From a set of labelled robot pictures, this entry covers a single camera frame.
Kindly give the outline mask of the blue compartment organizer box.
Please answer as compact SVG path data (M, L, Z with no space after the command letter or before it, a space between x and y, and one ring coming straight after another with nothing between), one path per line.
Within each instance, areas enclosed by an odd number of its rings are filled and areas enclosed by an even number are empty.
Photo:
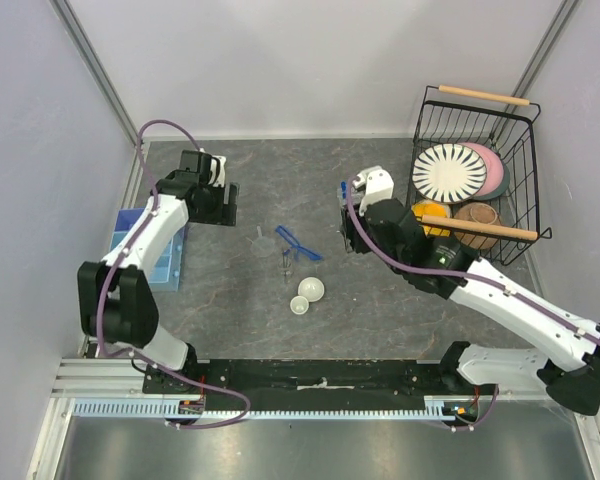
M111 249L122 243L122 240L138 221L142 212L142 208L118 211L110 243ZM184 226L172 237L147 277L152 291L176 292L179 289L186 231L187 226Z

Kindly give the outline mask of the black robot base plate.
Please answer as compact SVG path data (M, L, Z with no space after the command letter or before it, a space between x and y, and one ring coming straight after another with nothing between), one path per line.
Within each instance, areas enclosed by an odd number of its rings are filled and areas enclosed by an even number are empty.
M251 408L283 410L415 409L426 396L473 397L475 387L447 367L415 360L201 361L193 379L244 394Z

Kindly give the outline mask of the black wire dish basket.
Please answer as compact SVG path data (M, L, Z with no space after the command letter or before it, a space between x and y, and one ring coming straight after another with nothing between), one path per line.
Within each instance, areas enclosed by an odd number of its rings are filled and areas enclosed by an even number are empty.
M437 144L478 143L494 151L510 172L506 192L491 201L472 198L445 204L452 223L463 221L449 238L474 250L491 262L513 263L550 229L540 225L537 164L533 121L514 113L514 108L531 107L526 99L448 87L427 87L413 138L412 164L407 202L413 206L425 199L411 179L414 160Z

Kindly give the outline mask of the blue safety glasses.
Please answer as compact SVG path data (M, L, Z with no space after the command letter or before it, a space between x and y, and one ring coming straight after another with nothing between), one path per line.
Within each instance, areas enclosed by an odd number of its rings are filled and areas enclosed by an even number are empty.
M303 255L312 262L320 262L324 259L320 253L304 246L284 225L278 225L275 232L288 244L283 248L285 255L293 255L295 259Z

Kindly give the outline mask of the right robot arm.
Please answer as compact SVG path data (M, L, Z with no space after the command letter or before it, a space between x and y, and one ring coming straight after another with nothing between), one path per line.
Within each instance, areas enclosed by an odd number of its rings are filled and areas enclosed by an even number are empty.
M600 409L600 322L580 318L507 278L451 237L428 237L397 199L341 202L347 247L372 252L415 289L475 310L529 343L487 348L455 341L438 364L447 392L497 385L544 392L582 415Z

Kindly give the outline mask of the clear test tube rack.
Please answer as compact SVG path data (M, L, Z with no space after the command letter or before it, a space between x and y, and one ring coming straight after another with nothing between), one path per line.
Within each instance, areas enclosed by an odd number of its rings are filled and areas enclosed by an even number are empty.
M356 235L357 231L353 225L347 209L346 191L339 193L340 202L340 234L343 238L345 250L348 253L357 250Z

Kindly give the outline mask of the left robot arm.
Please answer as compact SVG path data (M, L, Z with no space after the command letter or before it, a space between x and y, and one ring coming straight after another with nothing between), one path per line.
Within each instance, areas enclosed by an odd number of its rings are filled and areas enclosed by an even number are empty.
M224 156L183 151L179 167L156 183L123 240L77 272L83 333L101 345L121 345L121 355L165 367L165 382L178 393L198 385L195 349L161 326L148 276L187 224L236 224L239 185L227 180L226 162Z

